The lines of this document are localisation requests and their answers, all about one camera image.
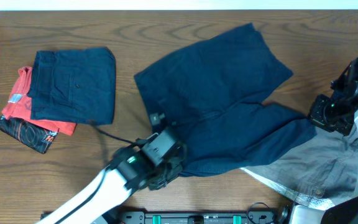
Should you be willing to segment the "grey shorts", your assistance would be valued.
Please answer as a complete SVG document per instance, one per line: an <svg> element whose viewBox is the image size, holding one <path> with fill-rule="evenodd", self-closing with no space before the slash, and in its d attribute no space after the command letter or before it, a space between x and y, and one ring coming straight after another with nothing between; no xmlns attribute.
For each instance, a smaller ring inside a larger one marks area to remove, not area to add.
<svg viewBox="0 0 358 224"><path fill-rule="evenodd" d="M301 205L327 210L352 198L357 180L358 135L316 128L317 135L266 166L241 170Z"/></svg>

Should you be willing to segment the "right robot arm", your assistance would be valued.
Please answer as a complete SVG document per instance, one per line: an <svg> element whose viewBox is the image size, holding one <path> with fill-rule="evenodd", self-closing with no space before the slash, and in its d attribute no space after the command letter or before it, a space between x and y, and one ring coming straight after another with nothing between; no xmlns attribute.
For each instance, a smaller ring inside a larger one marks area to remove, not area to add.
<svg viewBox="0 0 358 224"><path fill-rule="evenodd" d="M331 89L338 96L319 95L308 115L309 120L325 131L337 131L345 136L355 127L358 134L358 57L351 61ZM358 223L358 169L357 182L352 199L340 203L325 212L303 205L295 205L289 217L290 223Z"/></svg>

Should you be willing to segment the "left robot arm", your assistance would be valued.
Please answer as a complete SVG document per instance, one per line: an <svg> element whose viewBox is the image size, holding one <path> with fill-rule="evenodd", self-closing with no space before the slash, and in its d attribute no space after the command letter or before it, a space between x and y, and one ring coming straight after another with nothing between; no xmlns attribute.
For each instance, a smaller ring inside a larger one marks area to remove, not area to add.
<svg viewBox="0 0 358 224"><path fill-rule="evenodd" d="M143 142L119 149L110 163L80 193L38 224L93 223L104 213L123 204L138 190L158 190L183 170L187 147L182 142Z"/></svg>

